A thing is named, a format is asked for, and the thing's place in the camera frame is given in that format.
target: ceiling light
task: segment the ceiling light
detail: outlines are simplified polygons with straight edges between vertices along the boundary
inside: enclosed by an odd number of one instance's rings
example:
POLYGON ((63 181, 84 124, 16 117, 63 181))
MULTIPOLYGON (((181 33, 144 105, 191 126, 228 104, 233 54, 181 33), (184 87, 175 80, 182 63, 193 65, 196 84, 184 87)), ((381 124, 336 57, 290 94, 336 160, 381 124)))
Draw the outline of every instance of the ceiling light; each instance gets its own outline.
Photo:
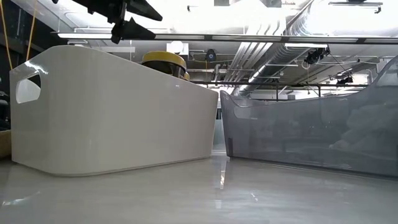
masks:
POLYGON ((286 43, 285 47, 305 47, 305 48, 327 48, 327 44, 295 44, 295 43, 286 43))
POLYGON ((256 78, 259 74, 260 74, 259 71, 257 71, 257 72, 253 75, 253 77, 256 78))
POLYGON ((362 7, 376 7, 374 11, 375 14, 379 14, 381 12, 381 6, 383 2, 365 2, 366 0, 357 0, 357 1, 345 1, 345 2, 329 2, 331 6, 362 6, 362 7))
POLYGON ((264 69, 265 69, 265 65, 263 65, 260 69, 259 69, 259 72, 262 72, 264 69))
POLYGON ((91 47, 91 48, 111 53, 136 53, 135 47, 91 47))
POLYGON ((63 39, 111 39, 112 34, 57 33, 63 39))
POLYGON ((248 87, 247 85, 241 85, 241 87, 239 87, 239 91, 244 91, 244 89, 248 87))
POLYGON ((167 51, 175 53, 175 54, 179 54, 180 52, 182 52, 183 48, 184 48, 184 44, 181 41, 176 40, 176 41, 172 41, 170 43, 167 51))

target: white floor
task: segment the white floor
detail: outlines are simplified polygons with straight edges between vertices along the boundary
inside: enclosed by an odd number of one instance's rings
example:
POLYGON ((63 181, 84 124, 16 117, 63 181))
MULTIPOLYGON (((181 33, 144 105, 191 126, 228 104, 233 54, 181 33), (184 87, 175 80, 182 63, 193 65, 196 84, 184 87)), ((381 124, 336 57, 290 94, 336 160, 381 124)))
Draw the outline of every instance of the white floor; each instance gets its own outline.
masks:
POLYGON ((0 161, 0 206, 5 224, 396 224, 398 182, 226 156, 79 178, 0 161))

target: light fixture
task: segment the light fixture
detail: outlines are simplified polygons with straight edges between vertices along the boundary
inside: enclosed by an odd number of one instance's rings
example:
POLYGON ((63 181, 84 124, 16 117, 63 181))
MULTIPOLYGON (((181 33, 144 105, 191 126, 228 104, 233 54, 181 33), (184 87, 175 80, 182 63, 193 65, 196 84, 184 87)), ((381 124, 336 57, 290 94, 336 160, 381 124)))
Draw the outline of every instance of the light fixture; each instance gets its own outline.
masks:
POLYGON ((374 11, 375 14, 379 14, 381 12, 381 6, 383 2, 365 2, 363 1, 345 1, 345 2, 329 2, 331 6, 362 6, 362 7, 375 7, 376 10, 374 11))
POLYGON ((264 79, 280 79, 280 77, 257 77, 257 78, 264 78, 264 79))
POLYGON ((244 89, 248 87, 247 85, 241 85, 241 87, 239 87, 239 91, 244 91, 244 89))
POLYGON ((176 40, 176 41, 172 41, 170 43, 167 51, 175 53, 175 54, 179 54, 180 52, 182 52, 183 48, 184 48, 184 44, 181 41, 176 40))
POLYGON ((256 72, 256 73, 249 79, 249 82, 252 82, 259 74, 260 74, 259 71, 256 72))
POLYGON ((327 44, 302 44, 302 43, 285 43, 285 47, 305 47, 305 48, 327 48, 327 44))
POLYGON ((265 69, 265 65, 263 65, 260 69, 259 69, 259 72, 262 72, 264 69, 265 69))
POLYGON ((340 76, 342 76, 342 75, 349 75, 349 74, 350 74, 349 72, 352 71, 352 69, 353 69, 353 68, 349 68, 349 69, 347 69, 347 70, 344 70, 344 71, 338 73, 337 76, 340 77, 340 76))
POLYGON ((339 95, 339 94, 350 94, 350 93, 356 93, 356 91, 354 91, 353 89, 355 89, 357 87, 343 87, 340 90, 337 91, 333 91, 332 94, 334 95, 339 95))
POLYGON ((63 39, 87 39, 87 40, 104 40, 111 39, 112 34, 87 34, 87 33, 57 33, 63 39))

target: duct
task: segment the duct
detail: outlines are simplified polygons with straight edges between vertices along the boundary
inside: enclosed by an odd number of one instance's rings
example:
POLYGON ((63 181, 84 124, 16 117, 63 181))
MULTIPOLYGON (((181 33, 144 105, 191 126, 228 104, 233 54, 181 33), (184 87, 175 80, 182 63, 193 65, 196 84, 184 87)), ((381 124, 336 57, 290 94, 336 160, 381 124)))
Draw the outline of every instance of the duct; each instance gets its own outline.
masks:
MULTIPOLYGON (((285 29, 285 22, 282 19, 278 19, 275 22, 271 22, 270 24, 263 24, 260 26, 257 35, 278 35, 283 32, 285 29)), ((232 62, 230 68, 241 68, 241 69, 249 69, 252 68, 257 61, 261 58, 262 55, 268 50, 268 48, 272 44, 270 43, 242 43, 239 48, 234 61, 232 62)), ((229 82, 239 82, 245 75, 248 73, 244 71, 232 72, 225 79, 229 82)))
MULTIPOLYGON (((286 35, 292 36, 308 36, 308 35, 324 35, 313 34, 309 32, 306 28, 307 17, 311 11, 310 4, 306 10, 303 11, 302 15, 297 18, 297 20, 286 30, 286 35)), ((260 67, 266 64, 290 64, 299 56, 305 54, 309 49, 308 48, 298 48, 298 47, 285 47, 284 44, 272 44, 267 50, 266 54, 262 55, 260 60, 255 64, 254 67, 260 67)), ((274 76, 279 71, 283 70, 284 67, 270 67, 266 66, 262 72, 259 73, 256 77, 252 77, 254 73, 251 74, 252 82, 266 82, 268 80, 261 79, 264 76, 274 76)), ((241 86, 239 89, 234 91, 235 95, 247 96, 249 91, 253 91, 259 86, 241 86)))
MULTIPOLYGON (((262 25, 258 25, 258 26, 249 26, 248 31, 246 32, 247 35, 255 35, 260 33, 261 29, 262 29, 262 25)), ((242 58, 245 55, 249 55, 247 53, 248 48, 252 47, 253 43, 248 43, 248 42, 243 42, 238 49, 238 52, 236 53, 231 65, 229 66, 230 68, 241 68, 239 67, 238 63, 240 61, 242 61, 242 58)), ((227 76, 225 77, 225 81, 232 81, 235 77, 235 75, 237 74, 237 72, 233 71, 232 73, 227 74, 227 76)))

